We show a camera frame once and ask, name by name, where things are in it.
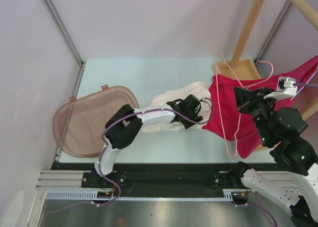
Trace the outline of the white t shirt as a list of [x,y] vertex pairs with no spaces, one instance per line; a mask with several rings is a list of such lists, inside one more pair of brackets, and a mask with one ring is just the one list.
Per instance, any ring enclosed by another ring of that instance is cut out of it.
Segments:
[[[166,104],[169,101],[177,99],[185,99],[188,95],[193,94],[199,100],[202,98],[211,98],[211,94],[204,82],[194,82],[181,89],[168,90],[163,94],[153,96],[148,104],[148,107],[156,107]],[[162,123],[147,126],[142,129],[145,133],[152,133],[158,131],[178,131],[185,129],[184,125],[180,122]]]

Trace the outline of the pink wire hanger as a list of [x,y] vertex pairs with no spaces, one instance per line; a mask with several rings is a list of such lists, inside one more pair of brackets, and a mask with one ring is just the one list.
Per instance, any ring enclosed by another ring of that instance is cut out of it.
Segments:
[[237,130],[236,132],[234,133],[234,139],[235,139],[235,152],[234,152],[234,155],[230,155],[230,150],[229,150],[229,147],[228,147],[228,143],[227,143],[227,137],[226,137],[226,133],[225,133],[225,128],[224,128],[224,123],[223,123],[223,116],[222,116],[222,107],[221,107],[221,104],[220,104],[220,96],[219,96],[219,80],[218,80],[218,75],[221,74],[221,71],[220,71],[220,68],[219,68],[219,65],[218,65],[218,57],[219,56],[222,56],[223,58],[223,64],[225,66],[227,66],[230,71],[232,72],[232,74],[234,75],[234,77],[236,78],[237,82],[239,83],[239,85],[242,87],[242,88],[250,88],[250,87],[253,87],[253,86],[256,86],[258,84],[261,84],[261,83],[264,83],[266,82],[267,80],[269,80],[272,75],[273,75],[273,72],[274,72],[274,66],[271,62],[269,61],[260,61],[261,63],[267,63],[271,66],[271,73],[270,75],[260,81],[260,82],[256,82],[256,83],[253,83],[251,85],[248,85],[248,86],[243,86],[243,84],[241,83],[240,79],[238,78],[238,76],[236,75],[236,73],[234,72],[233,68],[227,63],[226,59],[225,59],[225,56],[223,55],[223,53],[218,53],[215,57],[215,68],[216,68],[216,71],[215,71],[215,77],[216,77],[216,90],[217,90],[217,101],[218,101],[218,108],[219,108],[219,115],[220,115],[220,121],[221,121],[221,127],[222,127],[222,132],[223,132],[223,136],[224,136],[224,142],[225,142],[225,146],[226,146],[226,150],[227,150],[227,155],[228,157],[230,158],[235,158],[237,156],[237,153],[238,153],[238,140],[237,140],[237,133],[239,132],[239,128],[240,128],[240,119],[241,119],[241,115],[239,114],[238,116],[238,124],[237,124]]

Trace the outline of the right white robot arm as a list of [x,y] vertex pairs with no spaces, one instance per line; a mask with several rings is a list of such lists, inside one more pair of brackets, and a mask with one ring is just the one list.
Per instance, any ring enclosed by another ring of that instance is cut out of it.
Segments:
[[230,184],[263,195],[284,210],[295,226],[316,227],[318,155],[312,145],[301,137],[307,123],[295,108],[274,109],[277,100],[287,98],[281,90],[234,87],[234,94],[238,112],[251,115],[263,146],[271,149],[270,155],[290,174],[300,193],[284,189],[241,161],[229,170]]

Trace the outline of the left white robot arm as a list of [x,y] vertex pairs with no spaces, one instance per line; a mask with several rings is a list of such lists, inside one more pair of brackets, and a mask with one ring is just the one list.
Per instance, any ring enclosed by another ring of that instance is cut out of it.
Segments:
[[180,123],[185,129],[194,125],[205,125],[199,112],[202,103],[206,103],[209,109],[213,102],[210,98],[198,99],[193,94],[185,99],[169,101],[164,105],[145,109],[132,108],[129,104],[122,106],[105,124],[105,131],[101,138],[104,142],[98,161],[94,164],[95,173],[93,182],[104,187],[110,181],[110,173],[114,163],[122,149],[127,148],[144,127],[162,123]]

